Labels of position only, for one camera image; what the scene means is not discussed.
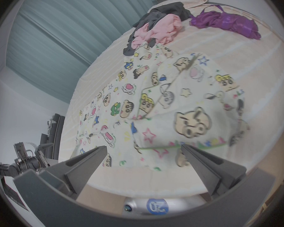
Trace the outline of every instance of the curtain fold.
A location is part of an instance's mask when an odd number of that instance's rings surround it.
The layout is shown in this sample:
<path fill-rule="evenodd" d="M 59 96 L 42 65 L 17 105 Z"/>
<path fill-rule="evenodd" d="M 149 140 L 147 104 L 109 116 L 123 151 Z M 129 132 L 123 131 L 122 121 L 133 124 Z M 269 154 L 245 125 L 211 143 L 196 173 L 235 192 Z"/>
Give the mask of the curtain fold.
<path fill-rule="evenodd" d="M 155 0 L 25 0 L 11 29 L 6 65 L 69 103 L 92 62 Z"/>

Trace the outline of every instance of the clothing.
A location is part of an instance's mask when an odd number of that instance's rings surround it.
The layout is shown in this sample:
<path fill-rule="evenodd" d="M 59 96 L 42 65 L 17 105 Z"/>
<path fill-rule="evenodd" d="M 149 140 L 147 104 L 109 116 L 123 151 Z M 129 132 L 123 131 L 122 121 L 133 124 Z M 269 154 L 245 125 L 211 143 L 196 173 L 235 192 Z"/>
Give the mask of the clothing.
<path fill-rule="evenodd" d="M 149 13 L 144 14 L 138 22 L 136 22 L 133 27 L 136 29 L 129 36 L 127 47 L 123 49 L 123 54 L 126 56 L 131 56 L 134 54 L 134 50 L 131 47 L 131 43 L 134 40 L 134 34 L 139 29 L 142 28 L 146 23 L 149 23 L 148 29 L 152 29 L 155 24 L 162 19 L 166 14 L 178 15 L 181 21 L 189 18 L 191 15 L 190 11 L 185 9 L 181 2 L 173 2 L 166 5 L 153 8 Z"/>
<path fill-rule="evenodd" d="M 174 14 L 168 14 L 158 21 L 152 29 L 149 29 L 149 23 L 145 24 L 142 28 L 139 28 L 135 32 L 135 39 L 132 41 L 131 47 L 135 50 L 144 41 L 149 42 L 151 38 L 156 39 L 156 44 L 169 43 L 181 28 L 182 23 L 180 17 Z"/>
<path fill-rule="evenodd" d="M 72 157 L 105 145 L 102 167 L 160 171 L 189 165 L 183 143 L 221 157 L 249 129 L 242 120 L 244 96 L 207 55 L 179 55 L 144 42 L 79 112 Z"/>
<path fill-rule="evenodd" d="M 254 20 L 249 20 L 248 18 L 238 14 L 225 13 L 221 6 L 215 6 L 221 9 L 223 12 L 204 12 L 205 9 L 203 9 L 203 11 L 197 17 L 194 17 L 193 15 L 190 16 L 192 20 L 189 22 L 189 24 L 198 28 L 206 28 L 208 26 L 221 28 L 242 34 L 250 39 L 259 40 L 261 38 L 261 35 L 258 33 L 258 26 Z"/>

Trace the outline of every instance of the pajamas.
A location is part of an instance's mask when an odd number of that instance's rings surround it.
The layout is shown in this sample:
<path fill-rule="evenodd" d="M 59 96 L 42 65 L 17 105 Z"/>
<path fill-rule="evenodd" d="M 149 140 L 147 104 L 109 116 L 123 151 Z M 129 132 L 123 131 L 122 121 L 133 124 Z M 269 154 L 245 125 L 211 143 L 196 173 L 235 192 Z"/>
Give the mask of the pajamas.
<path fill-rule="evenodd" d="M 225 157 L 249 129 L 244 91 L 204 53 L 164 45 L 136 49 L 116 78 L 80 112 L 72 157 L 107 146 L 103 167 L 185 167 L 187 143 Z"/>

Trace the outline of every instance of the purple bag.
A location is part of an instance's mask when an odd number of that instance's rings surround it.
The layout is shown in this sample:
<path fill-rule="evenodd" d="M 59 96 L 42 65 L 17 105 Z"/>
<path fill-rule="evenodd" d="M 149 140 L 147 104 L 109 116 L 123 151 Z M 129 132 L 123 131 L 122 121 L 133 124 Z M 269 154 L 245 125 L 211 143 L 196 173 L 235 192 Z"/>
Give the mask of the purple bag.
<path fill-rule="evenodd" d="M 258 33 L 258 26 L 254 20 L 249 20 L 248 18 L 238 14 L 225 13 L 220 5 L 215 6 L 221 9 L 223 12 L 204 12 L 205 9 L 203 9 L 203 11 L 197 17 L 190 15 L 191 21 L 189 24 L 198 28 L 206 28 L 208 26 L 221 28 L 242 34 L 250 39 L 259 40 L 261 38 L 261 35 Z"/>

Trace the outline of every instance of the bed sheet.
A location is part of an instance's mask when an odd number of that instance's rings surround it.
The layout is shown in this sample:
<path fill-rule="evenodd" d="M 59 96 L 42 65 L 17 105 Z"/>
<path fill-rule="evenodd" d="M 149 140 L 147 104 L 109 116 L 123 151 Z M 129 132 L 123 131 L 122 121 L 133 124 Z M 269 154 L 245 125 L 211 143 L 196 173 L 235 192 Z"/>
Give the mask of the bed sheet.
<path fill-rule="evenodd" d="M 207 6 L 201 5 L 190 11 L 196 16 Z M 189 20 L 186 20 L 182 22 L 183 29 L 167 46 L 179 53 L 206 53 L 244 88 L 243 120 L 249 123 L 251 130 L 228 150 L 227 160 L 250 170 L 272 149 L 284 131 L 284 42 L 259 18 L 229 6 L 222 7 L 227 13 L 254 19 L 261 40 L 251 40 L 219 28 L 198 29 L 189 26 Z M 208 10 L 219 11 L 213 7 Z M 79 111 L 114 79 L 123 66 L 122 49 L 133 30 L 114 41 L 80 78 L 66 114 L 59 162 L 69 159 L 76 145 Z M 129 197 L 185 197 L 206 192 L 191 166 L 168 172 L 155 172 L 148 168 L 99 167 L 88 184 Z"/>

